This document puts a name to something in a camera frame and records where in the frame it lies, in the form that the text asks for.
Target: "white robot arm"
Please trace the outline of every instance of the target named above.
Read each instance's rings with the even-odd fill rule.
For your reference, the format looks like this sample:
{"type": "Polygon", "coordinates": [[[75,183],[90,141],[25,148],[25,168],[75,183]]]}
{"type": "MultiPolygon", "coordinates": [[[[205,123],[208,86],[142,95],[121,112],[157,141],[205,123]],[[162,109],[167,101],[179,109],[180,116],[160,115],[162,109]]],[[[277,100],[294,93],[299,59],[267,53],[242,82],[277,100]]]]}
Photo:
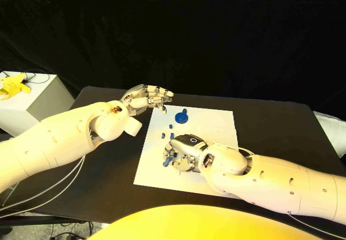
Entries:
{"type": "Polygon", "coordinates": [[[178,136],[163,151],[163,166],[199,171],[212,189],[278,213],[315,216],[346,225],[346,177],[283,159],[244,156],[231,146],[195,135],[178,136]]]}
{"type": "Polygon", "coordinates": [[[42,120],[23,134],[0,143],[0,193],[38,172],[65,165],[126,131],[136,136],[143,124],[131,117],[147,107],[166,113],[173,92],[139,85],[120,101],[97,102],[42,120]]]}

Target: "small blue piece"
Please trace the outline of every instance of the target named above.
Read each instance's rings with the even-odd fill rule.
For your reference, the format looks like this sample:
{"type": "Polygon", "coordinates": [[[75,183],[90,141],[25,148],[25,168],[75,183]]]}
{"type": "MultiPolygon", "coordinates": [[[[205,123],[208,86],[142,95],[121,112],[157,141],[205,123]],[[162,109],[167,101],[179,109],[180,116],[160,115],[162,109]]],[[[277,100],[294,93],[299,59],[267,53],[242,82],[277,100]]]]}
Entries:
{"type": "Polygon", "coordinates": [[[167,157],[167,160],[163,162],[163,166],[167,167],[170,165],[172,157],[167,157]]]}
{"type": "Polygon", "coordinates": [[[186,108],[182,110],[182,112],[179,112],[176,115],[175,115],[175,121],[179,123],[179,124],[185,124],[189,120],[189,116],[188,116],[188,110],[186,108]]]}

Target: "yellow surface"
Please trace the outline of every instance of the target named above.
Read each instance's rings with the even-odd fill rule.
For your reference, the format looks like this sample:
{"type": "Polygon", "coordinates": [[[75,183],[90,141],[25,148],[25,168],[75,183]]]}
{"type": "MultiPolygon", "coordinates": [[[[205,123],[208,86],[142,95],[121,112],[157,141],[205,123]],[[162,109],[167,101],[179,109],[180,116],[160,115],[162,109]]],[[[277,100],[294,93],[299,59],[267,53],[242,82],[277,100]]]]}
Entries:
{"type": "Polygon", "coordinates": [[[22,73],[16,76],[9,76],[0,79],[2,88],[0,95],[6,95],[0,100],[12,98],[20,91],[31,93],[31,88],[22,83],[26,74],[22,73]]]}
{"type": "Polygon", "coordinates": [[[202,205],[160,206],[121,218],[90,240],[319,239],[268,218],[202,205]]]}

